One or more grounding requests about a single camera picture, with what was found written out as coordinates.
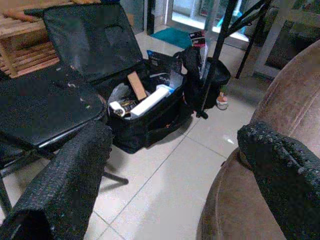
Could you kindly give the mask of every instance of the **brown sofa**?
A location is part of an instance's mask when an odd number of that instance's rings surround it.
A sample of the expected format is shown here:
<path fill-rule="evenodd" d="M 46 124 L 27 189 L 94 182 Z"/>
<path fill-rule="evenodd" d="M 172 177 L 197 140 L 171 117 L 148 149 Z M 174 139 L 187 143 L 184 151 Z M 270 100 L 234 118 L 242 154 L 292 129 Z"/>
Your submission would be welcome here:
<path fill-rule="evenodd" d="M 283 68 L 251 121 L 266 122 L 320 158 L 320 40 Z M 224 162 L 199 221 L 199 239 L 286 239 L 250 168 L 238 148 Z"/>

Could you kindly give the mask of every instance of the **glass door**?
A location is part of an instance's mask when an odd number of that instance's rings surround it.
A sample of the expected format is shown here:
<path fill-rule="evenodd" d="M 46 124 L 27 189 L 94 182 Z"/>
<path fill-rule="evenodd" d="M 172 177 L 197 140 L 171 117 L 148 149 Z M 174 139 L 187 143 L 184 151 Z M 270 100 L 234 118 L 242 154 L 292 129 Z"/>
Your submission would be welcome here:
<path fill-rule="evenodd" d="M 284 0 L 254 70 L 275 78 L 290 60 L 319 39 L 319 0 Z"/>
<path fill-rule="evenodd" d="M 238 0 L 231 24 L 258 1 Z M 218 39 L 228 2 L 229 0 L 167 0 L 165 24 L 187 32 L 210 29 L 215 39 Z M 225 43 L 245 49 L 249 43 L 247 30 L 248 27 L 243 27 L 228 37 Z"/>

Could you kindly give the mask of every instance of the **black bag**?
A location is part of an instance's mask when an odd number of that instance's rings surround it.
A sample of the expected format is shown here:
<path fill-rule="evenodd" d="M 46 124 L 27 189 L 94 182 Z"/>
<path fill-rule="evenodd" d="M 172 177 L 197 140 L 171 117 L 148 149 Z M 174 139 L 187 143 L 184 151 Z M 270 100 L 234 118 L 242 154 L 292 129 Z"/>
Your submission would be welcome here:
<path fill-rule="evenodd" d="M 65 5 L 46 9 L 43 19 L 60 60 L 80 72 L 108 101 L 120 83 L 129 84 L 128 74 L 136 71 L 150 93 L 152 64 L 143 59 L 127 16 L 118 3 Z M 126 120 L 113 113 L 108 124 L 114 144 L 127 153 L 149 147 L 184 124 L 192 110 L 183 101 L 186 79 L 170 96 L 147 113 Z"/>
<path fill-rule="evenodd" d="M 192 106 L 195 111 L 200 111 L 202 102 L 204 80 L 200 79 L 199 68 L 201 67 L 200 48 L 190 46 L 182 52 L 177 52 L 175 57 L 183 61 L 187 69 L 186 86 L 184 89 L 185 101 Z M 212 57 L 208 57 L 208 63 L 211 63 Z M 216 99 L 219 96 L 221 86 L 226 85 L 231 75 L 226 66 L 219 60 L 215 68 L 215 73 L 210 80 L 211 86 L 204 103 L 204 109 L 211 109 L 216 105 Z"/>

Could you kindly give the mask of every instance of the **chair leg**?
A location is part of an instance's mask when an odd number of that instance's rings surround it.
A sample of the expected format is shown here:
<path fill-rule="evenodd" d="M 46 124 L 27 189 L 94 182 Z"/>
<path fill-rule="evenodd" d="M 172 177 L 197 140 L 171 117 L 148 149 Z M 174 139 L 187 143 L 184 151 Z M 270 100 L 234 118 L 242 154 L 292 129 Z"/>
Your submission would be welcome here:
<path fill-rule="evenodd" d="M 109 172 L 106 172 L 106 171 L 103 173 L 103 176 L 104 176 L 105 178 L 108 178 L 108 179 L 117 181 L 117 182 L 119 182 L 119 183 L 122 183 L 123 185 L 127 185 L 127 184 L 129 183 L 129 180 L 128 180 L 128 179 L 122 178 L 122 177 L 119 177 L 119 176 L 116 176 L 116 175 L 114 175 L 114 174 L 112 174 L 112 173 L 109 173 Z"/>
<path fill-rule="evenodd" d="M 7 216 L 12 209 L 11 202 L 9 200 L 8 193 L 7 193 L 1 174 L 0 174 L 0 206 L 5 216 Z"/>

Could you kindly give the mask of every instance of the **wooden shelf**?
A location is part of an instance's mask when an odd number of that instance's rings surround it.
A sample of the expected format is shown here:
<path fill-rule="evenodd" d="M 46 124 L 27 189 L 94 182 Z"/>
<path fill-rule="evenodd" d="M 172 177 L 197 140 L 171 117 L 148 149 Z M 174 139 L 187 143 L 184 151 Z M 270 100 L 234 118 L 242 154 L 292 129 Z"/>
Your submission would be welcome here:
<path fill-rule="evenodd" d="M 40 70 L 59 62 L 51 42 L 35 45 L 12 52 L 12 66 L 17 75 L 12 75 L 3 57 L 0 57 L 0 70 L 12 78 Z"/>

